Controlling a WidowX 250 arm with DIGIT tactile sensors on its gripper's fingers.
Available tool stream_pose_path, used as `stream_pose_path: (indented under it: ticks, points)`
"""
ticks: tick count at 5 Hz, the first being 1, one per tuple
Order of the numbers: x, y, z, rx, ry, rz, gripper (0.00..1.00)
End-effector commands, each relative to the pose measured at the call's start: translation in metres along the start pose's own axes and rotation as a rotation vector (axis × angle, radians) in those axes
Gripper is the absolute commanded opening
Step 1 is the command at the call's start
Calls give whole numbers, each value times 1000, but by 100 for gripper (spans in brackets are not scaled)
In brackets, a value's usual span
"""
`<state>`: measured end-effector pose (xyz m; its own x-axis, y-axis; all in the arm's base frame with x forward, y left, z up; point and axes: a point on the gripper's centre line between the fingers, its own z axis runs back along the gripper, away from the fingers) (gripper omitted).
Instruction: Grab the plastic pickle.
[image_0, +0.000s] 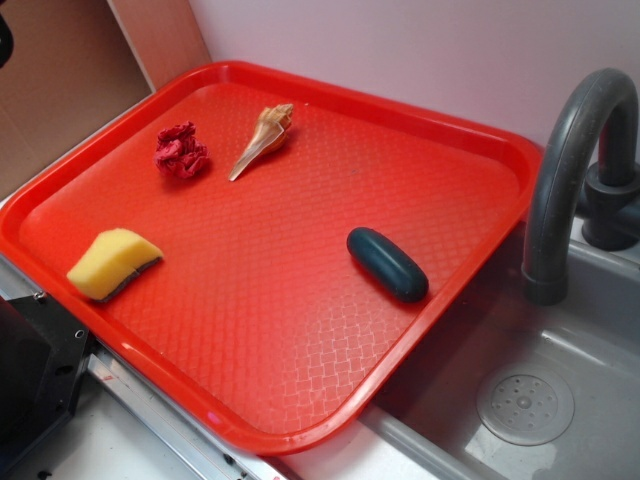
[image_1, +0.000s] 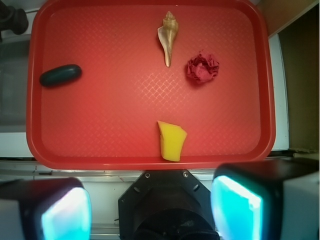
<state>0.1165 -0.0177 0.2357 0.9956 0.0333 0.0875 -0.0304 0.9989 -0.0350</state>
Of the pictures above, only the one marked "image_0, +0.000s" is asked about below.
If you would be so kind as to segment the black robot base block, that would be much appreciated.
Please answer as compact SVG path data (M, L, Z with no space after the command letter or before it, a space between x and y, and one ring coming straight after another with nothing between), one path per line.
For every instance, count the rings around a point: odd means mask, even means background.
M74 416L95 338L53 297L1 300L1 477Z

